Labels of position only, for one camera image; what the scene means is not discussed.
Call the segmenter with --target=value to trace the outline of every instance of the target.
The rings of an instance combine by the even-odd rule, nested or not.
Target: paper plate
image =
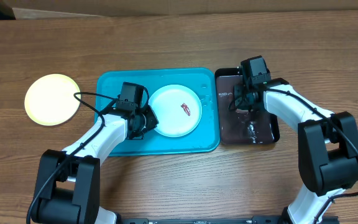
[[[38,124],[61,124],[77,111],[80,102],[73,95],[79,91],[78,85],[68,76],[46,75],[35,81],[27,90],[24,99],[25,112]]]
[[[180,137],[194,130],[201,119],[202,106],[197,94],[182,85],[158,89],[149,100],[159,124],[156,132],[167,137]]]

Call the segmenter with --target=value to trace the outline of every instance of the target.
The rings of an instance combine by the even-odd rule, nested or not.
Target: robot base
[[[148,220],[146,218],[123,219],[117,224],[276,224],[280,215],[261,215],[252,218],[223,218],[223,219],[177,219],[177,220]],[[322,224],[339,224],[338,217],[323,217]]]

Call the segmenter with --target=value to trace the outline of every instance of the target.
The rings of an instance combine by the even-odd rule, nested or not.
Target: round yellow disc
[[[77,111],[80,102],[73,95],[79,91],[80,88],[70,77],[61,74],[46,75],[35,81],[27,90],[24,99],[25,112],[41,125],[61,124]]]

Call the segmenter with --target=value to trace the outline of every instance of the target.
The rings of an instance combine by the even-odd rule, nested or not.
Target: red food item
[[[185,111],[185,113],[186,113],[188,116],[190,116],[190,109],[189,109],[189,107],[186,105],[186,103],[183,103],[183,104],[181,105],[181,107],[183,108],[183,110]]]

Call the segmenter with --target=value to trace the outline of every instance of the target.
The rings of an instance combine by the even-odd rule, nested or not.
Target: cardboard box
[[[78,18],[78,17],[101,17],[97,15],[79,14],[70,12],[54,12],[38,9],[13,8],[16,19],[53,19],[53,18]]]
[[[3,0],[0,0],[0,12],[10,17],[15,16],[12,7],[8,6]]]
[[[358,0],[0,0],[11,8],[99,16],[358,9]]]

